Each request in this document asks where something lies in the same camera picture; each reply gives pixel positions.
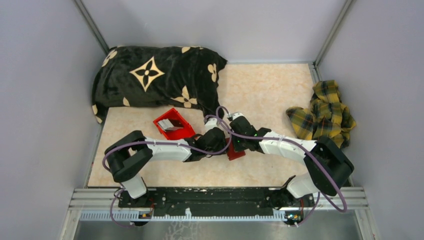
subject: gray floor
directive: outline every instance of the gray floor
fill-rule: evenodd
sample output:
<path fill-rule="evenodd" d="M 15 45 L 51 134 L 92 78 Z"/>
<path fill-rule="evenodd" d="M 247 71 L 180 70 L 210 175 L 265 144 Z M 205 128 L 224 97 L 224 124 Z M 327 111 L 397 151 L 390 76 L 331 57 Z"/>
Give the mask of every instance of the gray floor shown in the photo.
<path fill-rule="evenodd" d="M 110 221 L 81 221 L 75 240 L 360 240 L 353 211 L 316 211 L 299 228 L 277 222 L 150 222 L 121 228 Z"/>

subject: red object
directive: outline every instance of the red object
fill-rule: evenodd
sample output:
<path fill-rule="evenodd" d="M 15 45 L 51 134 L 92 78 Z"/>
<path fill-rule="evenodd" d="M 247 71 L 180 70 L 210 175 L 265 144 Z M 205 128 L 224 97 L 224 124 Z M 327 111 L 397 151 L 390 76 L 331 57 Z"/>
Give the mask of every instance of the red object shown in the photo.
<path fill-rule="evenodd" d="M 226 153 L 226 155 L 228 156 L 228 159 L 230 161 L 233 161 L 234 159 L 238 159 L 238 158 L 241 158 L 244 155 L 246 155 L 246 152 L 245 151 L 239 151 L 239 152 L 234 151 L 233 143 L 231 143 L 228 147 L 228 152 Z"/>
<path fill-rule="evenodd" d="M 159 121 L 164 119 L 173 119 L 177 120 L 182 124 L 181 129 L 177 129 L 175 131 L 164 131 L 158 124 Z M 169 111 L 165 112 L 162 116 L 156 118 L 153 121 L 154 125 L 156 125 L 159 132 L 165 136 L 168 140 L 178 140 L 183 138 L 190 138 L 194 136 L 196 133 L 193 130 L 190 123 L 188 123 L 181 115 L 180 113 L 175 109 L 171 108 Z"/>

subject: blanket with floral pattern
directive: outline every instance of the blanket with floral pattern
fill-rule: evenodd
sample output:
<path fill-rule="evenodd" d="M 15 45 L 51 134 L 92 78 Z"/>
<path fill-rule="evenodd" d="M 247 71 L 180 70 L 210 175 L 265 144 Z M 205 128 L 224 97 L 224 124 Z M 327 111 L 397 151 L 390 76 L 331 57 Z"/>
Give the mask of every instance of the blanket with floral pattern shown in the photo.
<path fill-rule="evenodd" d="M 218 72 L 226 64 L 199 46 L 113 47 L 94 79 L 92 109 L 99 123 L 110 107 L 172 105 L 214 114 L 220 105 Z"/>

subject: white wall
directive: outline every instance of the white wall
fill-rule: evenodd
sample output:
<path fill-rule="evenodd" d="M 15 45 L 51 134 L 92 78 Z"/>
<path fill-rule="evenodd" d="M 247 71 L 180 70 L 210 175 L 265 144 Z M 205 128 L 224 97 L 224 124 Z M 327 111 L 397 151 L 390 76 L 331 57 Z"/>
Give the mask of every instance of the white wall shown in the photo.
<path fill-rule="evenodd" d="M 0 6 L 0 239 L 57 239 L 100 129 L 90 91 L 105 55 L 71 0 Z"/>
<path fill-rule="evenodd" d="M 320 70 L 357 121 L 346 154 L 384 240 L 423 239 L 424 1 L 357 1 Z"/>
<path fill-rule="evenodd" d="M 345 0 L 83 0 L 110 47 L 204 46 L 230 62 L 313 61 Z"/>

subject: metal frame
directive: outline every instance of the metal frame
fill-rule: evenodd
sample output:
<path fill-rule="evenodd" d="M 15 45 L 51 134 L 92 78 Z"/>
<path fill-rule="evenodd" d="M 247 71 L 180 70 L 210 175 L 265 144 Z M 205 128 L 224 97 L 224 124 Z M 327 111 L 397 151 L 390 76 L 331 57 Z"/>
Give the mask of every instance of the metal frame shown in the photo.
<path fill-rule="evenodd" d="M 75 6 L 79 10 L 80 14 L 84 18 L 88 28 L 96 38 L 98 44 L 102 48 L 102 50 L 107 54 L 109 52 L 109 46 L 103 38 L 100 30 L 98 29 L 96 23 L 88 12 L 82 0 L 72 0 L 75 3 Z M 321 47 L 316 60 L 313 62 L 305 61 L 305 62 L 296 62 L 296 63 L 306 63 L 309 66 L 310 74 L 312 77 L 312 81 L 317 83 L 322 81 L 321 73 L 319 66 L 321 65 L 326 53 L 330 49 L 334 39 L 339 32 L 341 25 L 352 8 L 353 3 L 356 0 L 346 0 L 340 14 L 338 15 L 331 31 L 328 34 L 323 46 Z M 98 135 L 98 139 L 100 139 L 102 129 L 100 129 L 100 133 Z M 94 154 L 96 153 L 98 142 L 96 147 L 94 148 Z M 86 183 L 88 182 L 90 176 L 90 171 L 86 177 Z M 61 240 L 73 240 L 78 222 L 81 221 L 107 221 L 110 219 L 109 209 L 113 200 L 113 194 L 117 190 L 117 188 L 82 188 L 75 189 L 72 199 L 69 204 L 69 208 L 65 217 L 65 221 L 63 224 L 62 232 L 60 235 Z M 341 189 L 343 195 L 346 198 L 348 208 L 350 210 L 355 210 L 355 215 L 358 223 L 358 228 L 364 240 L 380 240 L 380 235 L 378 233 L 375 221 L 373 219 L 372 213 L 370 211 L 370 207 L 368 205 L 367 197 L 365 195 L 364 189 L 362 187 L 343 187 Z M 341 207 L 340 198 L 334 197 L 333 200 L 335 203 Z M 157 219 L 153 219 L 153 221 L 281 221 L 281 215 L 284 211 L 298 211 L 300 210 L 298 207 L 283 207 L 279 209 L 279 211 L 274 213 L 274 218 L 231 218 L 231 217 L 223 217 L 223 218 L 198 218 L 192 217 L 190 213 L 186 213 L 186 216 L 182 217 L 158 217 Z M 325 199 L 320 199 L 320 204 L 318 205 L 318 211 L 330 211 L 334 210 L 333 206 Z M 116 202 L 113 206 L 113 215 L 117 220 L 121 221 L 130 221 L 136 214 L 149 212 L 148 208 L 119 208 L 118 202 Z"/>

